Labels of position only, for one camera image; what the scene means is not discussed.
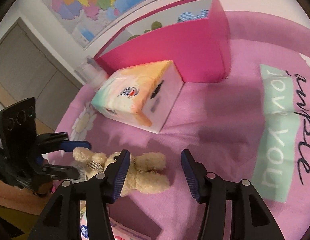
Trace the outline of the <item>orange sleeve forearm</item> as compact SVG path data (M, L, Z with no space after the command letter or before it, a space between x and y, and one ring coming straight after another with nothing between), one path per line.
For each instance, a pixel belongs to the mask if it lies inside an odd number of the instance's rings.
M51 196L52 194L48 193L40 197L28 189L20 189L0 181L0 206L9 209L40 215Z

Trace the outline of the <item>left hand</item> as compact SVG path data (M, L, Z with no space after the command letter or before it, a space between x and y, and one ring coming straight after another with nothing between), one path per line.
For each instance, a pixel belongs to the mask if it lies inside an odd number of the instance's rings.
M41 184L39 186L39 189L37 189L36 191L33 191L33 194L35 196L44 198L44 197L47 197L49 194L51 194L52 190L53 190L53 181L49 181L49 182Z

